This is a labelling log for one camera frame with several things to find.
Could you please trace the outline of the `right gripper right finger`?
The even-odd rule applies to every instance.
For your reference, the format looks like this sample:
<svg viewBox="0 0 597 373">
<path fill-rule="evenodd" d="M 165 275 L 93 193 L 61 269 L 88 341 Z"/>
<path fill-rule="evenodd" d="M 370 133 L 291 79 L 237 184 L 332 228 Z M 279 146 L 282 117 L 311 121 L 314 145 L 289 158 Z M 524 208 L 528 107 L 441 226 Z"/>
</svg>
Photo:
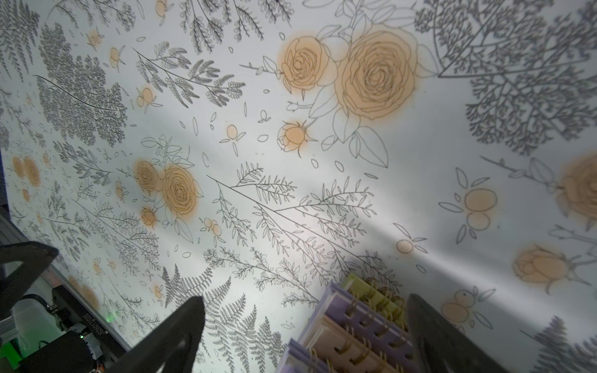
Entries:
<svg viewBox="0 0 597 373">
<path fill-rule="evenodd" d="M 420 295 L 407 300 L 407 326 L 419 372 L 507 372 Z"/>
</svg>

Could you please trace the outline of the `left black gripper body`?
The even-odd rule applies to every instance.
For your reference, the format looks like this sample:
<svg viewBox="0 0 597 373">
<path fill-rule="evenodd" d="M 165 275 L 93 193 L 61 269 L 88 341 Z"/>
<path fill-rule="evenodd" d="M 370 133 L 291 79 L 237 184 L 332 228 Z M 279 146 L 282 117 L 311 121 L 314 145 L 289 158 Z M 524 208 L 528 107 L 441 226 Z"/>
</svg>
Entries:
<svg viewBox="0 0 597 373">
<path fill-rule="evenodd" d="M 123 343 L 65 286 L 53 288 L 51 298 L 51 305 L 36 294 L 20 298 L 39 302 L 63 332 L 53 341 L 40 340 L 28 356 L 17 345 L 18 330 L 11 314 L 2 314 L 2 372 L 105 372 L 126 354 Z"/>
</svg>

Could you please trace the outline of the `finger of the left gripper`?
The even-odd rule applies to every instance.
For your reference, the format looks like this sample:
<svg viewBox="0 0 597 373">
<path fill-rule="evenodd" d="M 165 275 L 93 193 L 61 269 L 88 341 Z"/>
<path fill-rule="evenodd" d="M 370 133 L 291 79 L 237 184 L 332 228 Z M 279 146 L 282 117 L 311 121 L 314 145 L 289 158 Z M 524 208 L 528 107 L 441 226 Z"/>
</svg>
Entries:
<svg viewBox="0 0 597 373">
<path fill-rule="evenodd" d="M 1 264 L 18 264 L 14 272 L 1 279 L 2 320 L 10 316 L 12 307 L 58 255 L 58 249 L 41 242 L 18 242 L 1 246 Z"/>
</svg>

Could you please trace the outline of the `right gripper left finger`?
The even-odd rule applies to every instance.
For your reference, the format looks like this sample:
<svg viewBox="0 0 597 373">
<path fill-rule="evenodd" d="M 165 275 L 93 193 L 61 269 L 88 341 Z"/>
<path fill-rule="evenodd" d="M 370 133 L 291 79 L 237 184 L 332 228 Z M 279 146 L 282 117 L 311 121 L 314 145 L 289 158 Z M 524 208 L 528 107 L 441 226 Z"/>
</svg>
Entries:
<svg viewBox="0 0 597 373">
<path fill-rule="evenodd" d="M 191 372 L 205 329 L 205 303 L 188 298 L 109 372 Z"/>
</svg>

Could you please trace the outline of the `yellow-green 2026 desk calendar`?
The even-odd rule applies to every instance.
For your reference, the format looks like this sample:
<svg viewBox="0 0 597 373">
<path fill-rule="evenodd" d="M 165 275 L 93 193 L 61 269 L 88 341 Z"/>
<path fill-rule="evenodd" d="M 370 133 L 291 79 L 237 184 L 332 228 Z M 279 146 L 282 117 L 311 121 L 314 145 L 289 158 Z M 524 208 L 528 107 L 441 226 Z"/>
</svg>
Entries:
<svg viewBox="0 0 597 373">
<path fill-rule="evenodd" d="M 363 280 L 356 274 L 349 274 L 340 286 L 388 321 L 407 330 L 406 301 L 388 287 L 378 285 L 373 279 Z"/>
</svg>

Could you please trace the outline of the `purple calendar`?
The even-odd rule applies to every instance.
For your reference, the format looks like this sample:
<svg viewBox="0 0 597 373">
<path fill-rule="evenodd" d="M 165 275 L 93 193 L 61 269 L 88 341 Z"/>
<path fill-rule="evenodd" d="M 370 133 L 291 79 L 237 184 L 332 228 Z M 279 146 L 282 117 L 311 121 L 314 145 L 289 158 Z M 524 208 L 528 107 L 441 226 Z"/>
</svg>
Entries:
<svg viewBox="0 0 597 373">
<path fill-rule="evenodd" d="M 315 354 L 309 353 L 300 343 L 291 339 L 276 373 L 328 373 L 332 372 Z"/>
<path fill-rule="evenodd" d="M 339 326 L 350 326 L 357 337 L 372 343 L 373 351 L 387 354 L 388 361 L 415 370 L 414 351 L 407 333 L 367 304 L 358 300 L 339 284 L 331 284 L 315 308 L 298 341 L 306 345 L 308 333 L 324 316 Z"/>
</svg>

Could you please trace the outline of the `peach 2026 desk calendar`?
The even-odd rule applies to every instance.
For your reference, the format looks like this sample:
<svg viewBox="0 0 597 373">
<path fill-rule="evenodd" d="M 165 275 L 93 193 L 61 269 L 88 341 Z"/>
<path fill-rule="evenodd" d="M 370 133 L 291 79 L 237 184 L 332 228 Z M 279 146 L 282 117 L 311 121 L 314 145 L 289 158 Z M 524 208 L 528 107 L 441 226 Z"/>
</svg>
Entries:
<svg viewBox="0 0 597 373">
<path fill-rule="evenodd" d="M 313 321 L 299 342 L 328 372 L 405 372 L 384 353 L 374 352 L 368 340 L 356 337 L 351 326 L 342 327 L 326 315 Z"/>
</svg>

